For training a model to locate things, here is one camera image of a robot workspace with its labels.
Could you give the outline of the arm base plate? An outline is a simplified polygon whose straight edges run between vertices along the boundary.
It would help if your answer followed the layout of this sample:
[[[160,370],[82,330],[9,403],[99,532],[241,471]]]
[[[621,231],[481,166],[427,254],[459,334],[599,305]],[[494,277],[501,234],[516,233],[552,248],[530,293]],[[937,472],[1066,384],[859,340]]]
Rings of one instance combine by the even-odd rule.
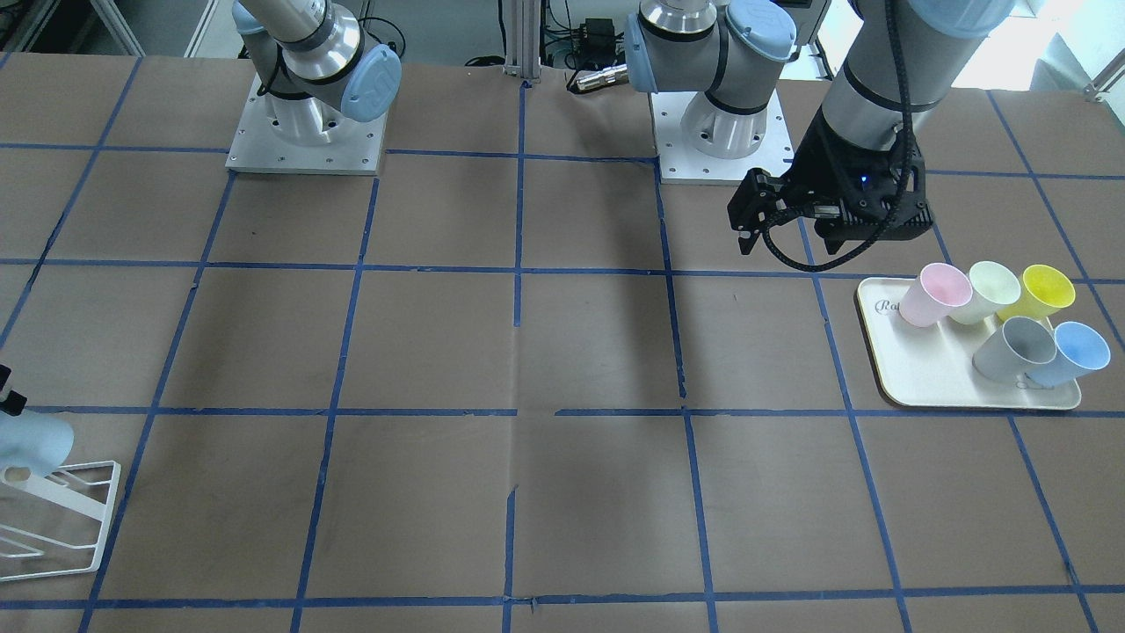
[[[387,114],[350,120],[314,98],[259,96],[260,85],[253,76],[225,168],[258,175],[378,175]]]
[[[776,91],[749,115],[721,111],[699,92],[651,93],[650,105],[664,184],[738,186],[754,168],[778,177],[793,161]]]

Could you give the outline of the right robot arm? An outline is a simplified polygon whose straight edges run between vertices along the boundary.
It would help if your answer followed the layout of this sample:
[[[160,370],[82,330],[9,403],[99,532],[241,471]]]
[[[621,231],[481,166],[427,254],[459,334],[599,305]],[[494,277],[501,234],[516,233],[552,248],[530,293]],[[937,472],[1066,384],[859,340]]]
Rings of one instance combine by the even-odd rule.
[[[250,17],[245,62],[16,54],[3,67],[3,396],[58,412],[368,412],[354,325],[377,181],[234,175],[240,106],[351,132],[397,56],[340,4]]]

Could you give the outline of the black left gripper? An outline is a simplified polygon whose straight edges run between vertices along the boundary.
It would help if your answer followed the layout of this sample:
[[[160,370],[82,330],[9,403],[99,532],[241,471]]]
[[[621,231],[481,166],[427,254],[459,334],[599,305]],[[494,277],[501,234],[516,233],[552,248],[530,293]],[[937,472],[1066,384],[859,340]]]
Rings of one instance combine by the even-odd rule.
[[[903,199],[896,204],[903,155],[900,141],[886,151],[857,147],[832,132],[818,111],[783,175],[782,198],[788,208],[804,216],[820,206],[836,208],[835,215],[818,216],[813,224],[829,255],[836,255],[846,242],[868,239],[893,207],[896,220],[882,239],[916,239],[932,229],[932,206],[925,197],[925,162],[917,147],[911,148],[911,164],[904,172]]]

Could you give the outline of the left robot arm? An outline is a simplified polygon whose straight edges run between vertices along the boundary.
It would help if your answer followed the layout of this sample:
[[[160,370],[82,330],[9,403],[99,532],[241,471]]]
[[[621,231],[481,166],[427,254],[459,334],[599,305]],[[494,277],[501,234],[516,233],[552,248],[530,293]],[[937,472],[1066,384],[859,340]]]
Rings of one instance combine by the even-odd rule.
[[[1012,1],[854,1],[861,29],[782,175],[752,168],[727,206],[744,255],[763,241],[798,268],[772,230],[799,217],[840,266],[878,241],[933,226],[921,125]],[[691,92],[684,132],[718,159],[754,151],[796,25],[772,1],[642,1],[623,35],[629,81]]]

